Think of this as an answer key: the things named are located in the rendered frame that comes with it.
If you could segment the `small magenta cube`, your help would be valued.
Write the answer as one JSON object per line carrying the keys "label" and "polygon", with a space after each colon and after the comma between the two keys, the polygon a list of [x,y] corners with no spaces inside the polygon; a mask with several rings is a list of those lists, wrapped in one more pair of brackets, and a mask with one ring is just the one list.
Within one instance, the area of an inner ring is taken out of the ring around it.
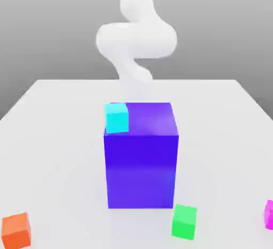
{"label": "small magenta cube", "polygon": [[264,225],[266,229],[273,230],[273,200],[268,200],[264,209]]}

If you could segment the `small orange cube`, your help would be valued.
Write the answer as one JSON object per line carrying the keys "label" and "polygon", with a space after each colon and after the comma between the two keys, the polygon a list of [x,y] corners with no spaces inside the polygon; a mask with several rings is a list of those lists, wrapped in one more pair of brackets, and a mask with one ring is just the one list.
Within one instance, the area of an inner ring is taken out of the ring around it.
{"label": "small orange cube", "polygon": [[1,239],[5,249],[22,249],[31,245],[27,212],[2,218]]}

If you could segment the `small green cube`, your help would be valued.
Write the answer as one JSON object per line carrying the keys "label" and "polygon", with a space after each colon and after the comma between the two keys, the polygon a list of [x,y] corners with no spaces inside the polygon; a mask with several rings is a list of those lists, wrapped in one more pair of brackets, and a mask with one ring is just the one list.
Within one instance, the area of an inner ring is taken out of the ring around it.
{"label": "small green cube", "polygon": [[176,204],[172,220],[172,236],[194,240],[197,209],[191,206]]}

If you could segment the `small cyan cube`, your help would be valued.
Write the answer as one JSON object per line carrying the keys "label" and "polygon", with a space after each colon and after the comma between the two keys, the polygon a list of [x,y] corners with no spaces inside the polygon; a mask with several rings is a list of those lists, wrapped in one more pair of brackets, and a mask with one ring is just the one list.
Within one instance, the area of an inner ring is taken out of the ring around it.
{"label": "small cyan cube", "polygon": [[106,133],[123,133],[129,131],[129,111],[126,103],[105,104]]}

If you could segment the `large purple box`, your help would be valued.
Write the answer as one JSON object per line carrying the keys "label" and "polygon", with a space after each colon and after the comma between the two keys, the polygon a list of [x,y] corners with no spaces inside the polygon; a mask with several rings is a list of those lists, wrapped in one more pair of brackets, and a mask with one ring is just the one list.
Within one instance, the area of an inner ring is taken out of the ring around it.
{"label": "large purple box", "polygon": [[129,131],[104,133],[109,208],[172,208],[179,133],[169,102],[127,103]]}

